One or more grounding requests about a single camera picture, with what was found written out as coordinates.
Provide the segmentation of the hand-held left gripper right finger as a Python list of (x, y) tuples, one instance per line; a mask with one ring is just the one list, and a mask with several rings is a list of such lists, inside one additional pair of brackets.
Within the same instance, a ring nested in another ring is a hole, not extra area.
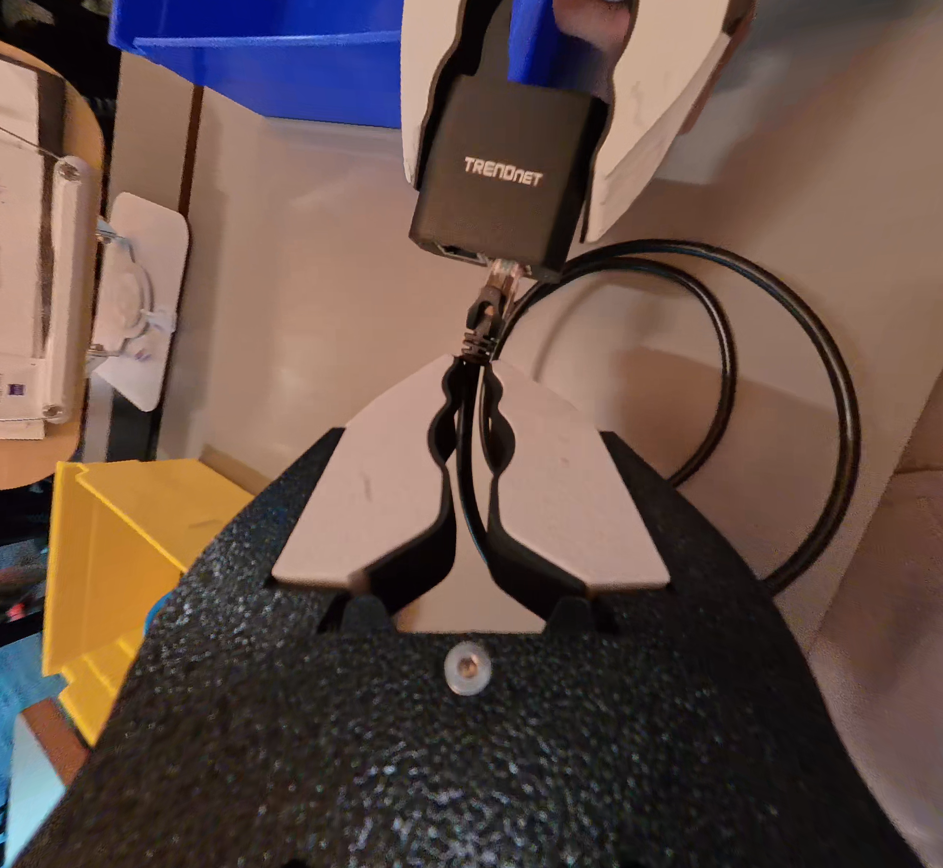
[(668, 587), (668, 568), (586, 416), (503, 360), (485, 371), (481, 410), (488, 564), (502, 591), (549, 619), (565, 597)]

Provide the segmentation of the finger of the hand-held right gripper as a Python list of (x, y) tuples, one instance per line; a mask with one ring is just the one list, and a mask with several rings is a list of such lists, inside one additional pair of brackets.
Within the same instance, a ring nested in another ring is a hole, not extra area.
[(491, 19), (503, 0), (405, 0), (400, 106), (407, 182), (420, 189), (455, 80), (474, 75)]
[(753, 0), (626, 2), (632, 29), (611, 79), (584, 240), (611, 229), (654, 176)]

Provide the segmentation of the white desk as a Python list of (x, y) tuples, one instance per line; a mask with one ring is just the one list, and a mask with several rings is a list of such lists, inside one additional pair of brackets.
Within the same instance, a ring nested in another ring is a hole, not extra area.
[[(160, 458), (201, 457), (257, 492), (328, 428), (457, 347), (483, 271), (407, 238), (399, 135), (267, 120), (122, 56), (112, 194), (177, 204), (192, 231)], [(864, 447), (828, 551), (777, 603), (831, 650), (878, 599), (869, 529), (904, 447), (941, 402), (941, 0), (760, 0), (689, 134), (606, 241), (697, 239), (807, 301), (852, 371)], [(749, 565), (791, 553), (827, 494), (828, 379), (780, 306), (710, 263), (740, 360), (735, 414), (687, 497)], [(663, 474), (719, 386), (701, 307), (647, 276), (588, 277), (534, 307), (507, 360)]]

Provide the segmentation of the small wipe packet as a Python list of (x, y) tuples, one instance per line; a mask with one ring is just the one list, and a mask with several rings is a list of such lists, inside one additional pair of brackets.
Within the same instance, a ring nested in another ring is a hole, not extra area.
[(45, 368), (43, 358), (1, 354), (1, 422), (43, 422)]

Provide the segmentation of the yellow plastic bin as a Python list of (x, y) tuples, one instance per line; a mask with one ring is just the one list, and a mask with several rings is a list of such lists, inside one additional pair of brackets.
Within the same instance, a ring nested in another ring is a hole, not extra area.
[(57, 464), (42, 672), (94, 746), (144, 637), (147, 616), (252, 494), (201, 461)]

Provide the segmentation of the white paper sheet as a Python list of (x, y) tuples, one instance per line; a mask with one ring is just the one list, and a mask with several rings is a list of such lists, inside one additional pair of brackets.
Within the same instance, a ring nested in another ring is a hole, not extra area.
[[(46, 156), (41, 152), (41, 74), (1, 66), (1, 354), (43, 358), (41, 232)], [(2, 439), (39, 441), (44, 421), (1, 424)]]

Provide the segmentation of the wooden document stand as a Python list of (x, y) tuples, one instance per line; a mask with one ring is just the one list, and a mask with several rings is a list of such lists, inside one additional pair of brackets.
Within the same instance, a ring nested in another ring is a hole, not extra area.
[(2, 43), (2, 60), (41, 74), (46, 156), (41, 232), (45, 362), (39, 441), (1, 443), (2, 490), (55, 473), (76, 452), (87, 380), (100, 379), (142, 413), (163, 398), (190, 246), (177, 211), (132, 193), (102, 213), (107, 153), (77, 89), (37, 58)]

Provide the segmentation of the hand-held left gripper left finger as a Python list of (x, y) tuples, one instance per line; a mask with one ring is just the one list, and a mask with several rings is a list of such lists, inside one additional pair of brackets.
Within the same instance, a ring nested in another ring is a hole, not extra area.
[(353, 417), (274, 564), (274, 580), (369, 594), (390, 614), (437, 586), (455, 558), (447, 461), (460, 403), (461, 361), (445, 355)]

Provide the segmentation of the black ethernet splitter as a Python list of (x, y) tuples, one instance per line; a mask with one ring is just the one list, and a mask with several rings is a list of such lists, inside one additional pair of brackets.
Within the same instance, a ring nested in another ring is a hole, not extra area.
[(581, 223), (607, 114), (587, 93), (458, 76), (409, 238), (447, 258), (507, 260), (555, 283)]

